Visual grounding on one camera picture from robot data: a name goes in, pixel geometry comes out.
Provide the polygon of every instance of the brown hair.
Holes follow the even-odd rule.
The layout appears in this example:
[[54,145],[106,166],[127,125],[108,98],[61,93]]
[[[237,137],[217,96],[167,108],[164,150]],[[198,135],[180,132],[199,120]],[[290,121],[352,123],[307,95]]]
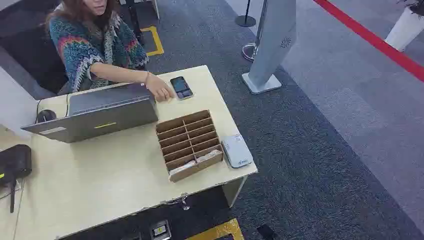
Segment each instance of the brown hair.
[[63,10],[55,10],[45,20],[45,29],[49,32],[49,22],[53,17],[64,17],[71,21],[96,21],[102,26],[111,19],[112,12],[118,10],[117,0],[107,0],[106,10],[103,15],[95,16],[86,6],[83,0],[62,0]]

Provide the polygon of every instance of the gray kiosk stand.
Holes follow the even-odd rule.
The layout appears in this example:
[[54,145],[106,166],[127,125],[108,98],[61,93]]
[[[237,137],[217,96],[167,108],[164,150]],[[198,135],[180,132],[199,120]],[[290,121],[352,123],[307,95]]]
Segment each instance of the gray kiosk stand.
[[258,51],[250,72],[242,75],[252,94],[281,87],[273,73],[296,40],[296,0],[264,0],[262,15]]

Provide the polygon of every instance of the red floor stripe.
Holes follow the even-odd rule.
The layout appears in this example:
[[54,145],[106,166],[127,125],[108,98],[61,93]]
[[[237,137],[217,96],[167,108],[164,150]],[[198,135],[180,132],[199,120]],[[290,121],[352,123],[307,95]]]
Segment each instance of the red floor stripe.
[[402,52],[399,52],[398,50],[387,44],[384,40],[376,36],[373,32],[366,29],[364,26],[359,24],[359,22],[352,19],[350,16],[348,16],[346,13],[338,9],[336,6],[334,6],[327,0],[314,1],[327,12],[329,12],[331,15],[333,15],[336,19],[342,22],[346,27],[353,30],[364,40],[373,45],[376,49],[380,50],[380,52],[391,58],[406,71],[410,72],[419,80],[424,82],[424,67],[422,67],[420,64],[416,63]]

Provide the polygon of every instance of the black mouse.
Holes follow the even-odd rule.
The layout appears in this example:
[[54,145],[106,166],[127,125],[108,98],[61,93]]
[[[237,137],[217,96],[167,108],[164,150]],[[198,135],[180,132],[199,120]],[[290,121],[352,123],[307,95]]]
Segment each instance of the black mouse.
[[42,110],[37,115],[37,123],[43,123],[56,119],[56,113],[52,110]]

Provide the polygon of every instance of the metal pole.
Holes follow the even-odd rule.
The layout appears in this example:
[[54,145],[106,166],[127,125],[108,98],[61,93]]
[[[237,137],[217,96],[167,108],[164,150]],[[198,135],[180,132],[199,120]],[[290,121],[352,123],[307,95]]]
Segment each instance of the metal pole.
[[244,24],[248,23],[249,7],[251,5],[251,0],[247,1],[246,15],[244,16]]
[[235,18],[235,23],[241,27],[253,27],[256,25],[256,19],[249,16],[249,8],[251,5],[251,0],[247,0],[247,8],[246,8],[246,15],[241,15]]
[[259,25],[257,26],[256,40],[255,42],[248,43],[242,48],[243,57],[251,62],[255,60],[256,54],[258,54],[258,48],[261,43],[262,30],[264,28],[265,16],[267,15],[268,0],[263,0],[262,12],[260,14]]
[[264,29],[265,16],[267,15],[268,0],[263,0],[262,12],[260,14],[259,25],[257,26],[256,42],[254,44],[253,58],[258,53],[259,44],[261,44],[262,31]]

